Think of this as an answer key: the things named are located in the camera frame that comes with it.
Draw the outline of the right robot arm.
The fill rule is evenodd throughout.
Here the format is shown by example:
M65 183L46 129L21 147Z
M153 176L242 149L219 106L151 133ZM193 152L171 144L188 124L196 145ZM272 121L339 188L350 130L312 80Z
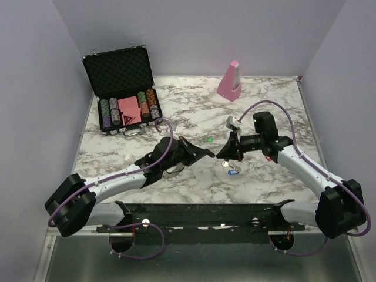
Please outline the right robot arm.
M342 178L325 171L312 159L294 147L293 140L278 133L274 116L259 112L253 116L255 134L243 136L241 123L235 117L227 118L229 139L218 159L242 161L246 152L260 150L274 163L285 167L300 179L318 198L317 204L285 200L273 206L271 225L284 230L291 223L318 227L328 238L334 239L366 222L362 190L353 179Z

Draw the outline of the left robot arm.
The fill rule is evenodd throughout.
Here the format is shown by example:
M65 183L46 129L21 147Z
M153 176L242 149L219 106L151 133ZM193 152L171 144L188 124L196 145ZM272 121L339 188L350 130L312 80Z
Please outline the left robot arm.
M62 237L69 237L85 226L107 225L123 232L129 228L130 217L120 202L105 204L104 200L133 189L141 189L159 181L164 172L182 165L189 167L205 156L213 158L209 149L202 149L184 137L164 137L153 151L129 167L90 180L77 173L68 176L45 203L49 226L56 227Z

